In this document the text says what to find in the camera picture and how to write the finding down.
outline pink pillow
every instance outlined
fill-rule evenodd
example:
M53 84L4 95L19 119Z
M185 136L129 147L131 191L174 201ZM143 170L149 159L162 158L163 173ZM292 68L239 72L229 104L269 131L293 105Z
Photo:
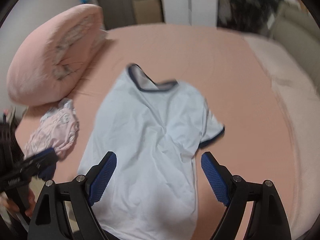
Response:
M101 7L82 4L35 29L21 44L9 67L10 98L38 106L67 96L102 45L101 25Z

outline blue gripper pad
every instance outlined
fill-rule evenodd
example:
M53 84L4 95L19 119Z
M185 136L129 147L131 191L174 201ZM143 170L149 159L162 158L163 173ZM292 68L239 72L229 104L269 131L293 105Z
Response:
M113 172L117 166L117 157L114 153L109 157L97 177L90 184L88 203L93 206L94 203L98 202L102 194L104 193Z
M217 200L228 207L230 204L230 198L228 196L228 186L206 154L203 154L201 156L201 167L209 181L214 194L216 195Z

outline white t-shirt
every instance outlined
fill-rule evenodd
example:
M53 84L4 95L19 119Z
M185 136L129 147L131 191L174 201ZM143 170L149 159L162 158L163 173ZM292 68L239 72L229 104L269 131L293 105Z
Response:
M108 151L117 167L92 210L121 240L188 240L197 221L195 152L223 133L202 95L126 68L97 112L78 174Z

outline person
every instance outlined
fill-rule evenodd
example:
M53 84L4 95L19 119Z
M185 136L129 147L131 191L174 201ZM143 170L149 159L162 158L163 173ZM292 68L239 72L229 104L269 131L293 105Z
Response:
M32 217L32 214L33 214L33 210L36 206L36 201L35 201L35 194L33 193L33 191L29 188L29 196L28 196L28 200L29 200L29 205L30 207L26 210L25 214L28 216L28 217ZM12 216L12 217L16 217L15 216L15 213L18 213L19 212L19 208L18 206L16 205L16 203L13 202L13 200L11 199L8 199L6 196L2 195L0 196L0 205L3 205L6 210L9 212L9 214Z

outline silver bolt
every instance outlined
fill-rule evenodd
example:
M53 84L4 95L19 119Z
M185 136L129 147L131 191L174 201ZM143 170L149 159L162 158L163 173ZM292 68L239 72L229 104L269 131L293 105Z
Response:
M242 180L242 178L239 175L234 175L232 178L236 182L240 182Z
M77 180L78 182L81 182L81 181L84 181L84 178L85 178L84 175L79 175L79 176L76 178L76 180Z
M271 187L273 184L272 184L272 181L270 180L266 180L265 184L268 186L268 187Z
M52 184L53 184L53 181L52 181L52 180L48 180L48 181L45 183L45 185L46 185L47 187L50 187Z

